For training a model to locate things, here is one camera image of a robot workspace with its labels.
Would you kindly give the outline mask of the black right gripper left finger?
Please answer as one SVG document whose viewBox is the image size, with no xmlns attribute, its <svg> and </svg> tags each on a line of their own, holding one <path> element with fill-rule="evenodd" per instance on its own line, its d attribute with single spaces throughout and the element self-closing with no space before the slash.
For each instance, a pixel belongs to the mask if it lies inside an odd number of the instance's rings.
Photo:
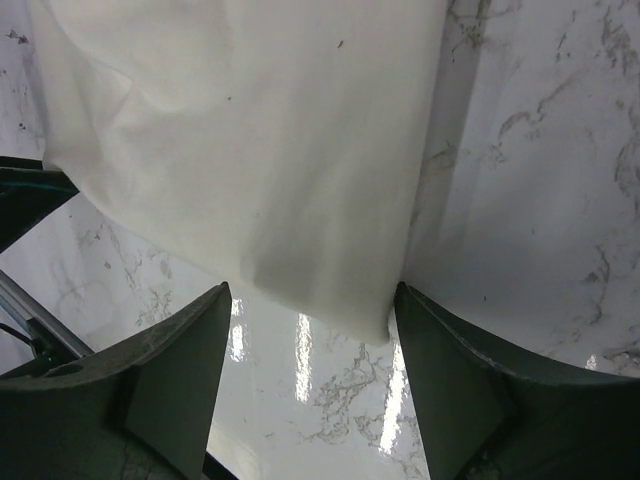
<svg viewBox="0 0 640 480">
<path fill-rule="evenodd" d="M 1 377 L 2 477 L 229 478 L 207 443 L 231 304 L 221 283 L 88 355 L 34 326 L 35 358 Z"/>
</svg>

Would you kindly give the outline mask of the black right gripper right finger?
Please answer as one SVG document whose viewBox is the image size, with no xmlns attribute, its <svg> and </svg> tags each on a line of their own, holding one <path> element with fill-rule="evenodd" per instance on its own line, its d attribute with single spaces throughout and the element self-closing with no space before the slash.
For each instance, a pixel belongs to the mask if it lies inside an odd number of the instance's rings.
<svg viewBox="0 0 640 480">
<path fill-rule="evenodd" d="M 639 382 L 493 335 L 406 284 L 394 309 L 434 479 L 635 479 Z"/>
</svg>

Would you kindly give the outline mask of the cream white t shirt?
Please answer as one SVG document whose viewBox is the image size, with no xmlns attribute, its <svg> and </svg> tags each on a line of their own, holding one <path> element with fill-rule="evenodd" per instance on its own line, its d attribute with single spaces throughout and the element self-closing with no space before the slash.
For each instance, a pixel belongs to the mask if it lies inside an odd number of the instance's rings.
<svg viewBox="0 0 640 480">
<path fill-rule="evenodd" d="M 44 163 L 105 216 L 373 345 L 444 1 L 31 1 Z"/>
</svg>

